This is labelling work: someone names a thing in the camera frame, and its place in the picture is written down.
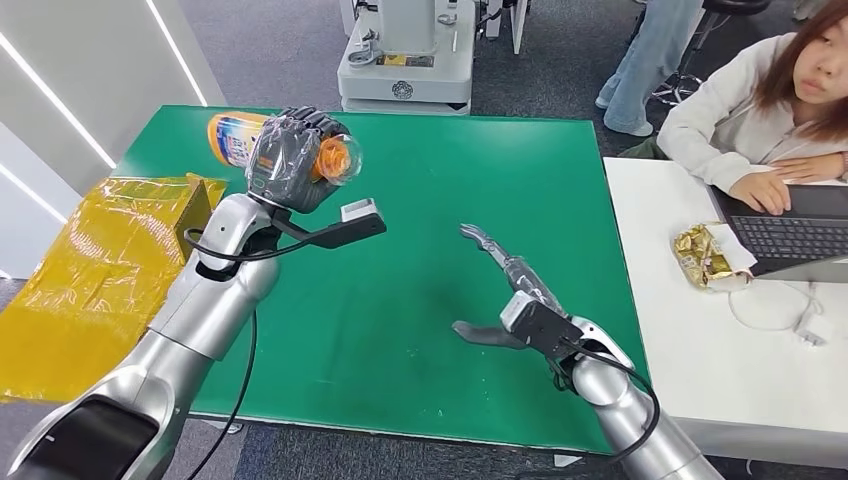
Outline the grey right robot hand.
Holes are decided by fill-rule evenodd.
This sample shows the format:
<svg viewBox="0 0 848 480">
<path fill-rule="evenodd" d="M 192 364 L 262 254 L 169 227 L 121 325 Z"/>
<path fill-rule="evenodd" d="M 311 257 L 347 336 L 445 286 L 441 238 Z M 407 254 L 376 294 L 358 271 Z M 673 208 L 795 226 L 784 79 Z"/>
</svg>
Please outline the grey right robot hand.
<svg viewBox="0 0 848 480">
<path fill-rule="evenodd" d="M 523 257 L 509 254 L 496 240 L 476 225 L 462 223 L 459 226 L 459 232 L 463 237 L 474 240 L 479 250 L 492 257 L 514 292 L 523 291 L 557 313 L 565 313 L 556 296 Z M 464 341 L 471 344 L 515 350 L 527 347 L 526 343 L 515 338 L 507 327 L 478 327 L 465 321 L 455 321 L 451 328 Z"/>
</svg>

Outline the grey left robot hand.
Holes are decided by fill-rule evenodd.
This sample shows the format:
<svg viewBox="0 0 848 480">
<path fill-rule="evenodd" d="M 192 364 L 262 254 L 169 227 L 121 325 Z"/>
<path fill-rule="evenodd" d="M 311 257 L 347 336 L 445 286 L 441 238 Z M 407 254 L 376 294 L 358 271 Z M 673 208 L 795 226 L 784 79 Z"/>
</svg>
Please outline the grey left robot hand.
<svg viewBox="0 0 848 480">
<path fill-rule="evenodd" d="M 245 168 L 247 193 L 298 213 L 313 212 L 338 186 L 315 179 L 321 143 L 349 129 L 314 106 L 289 107 L 264 121 Z"/>
</svg>

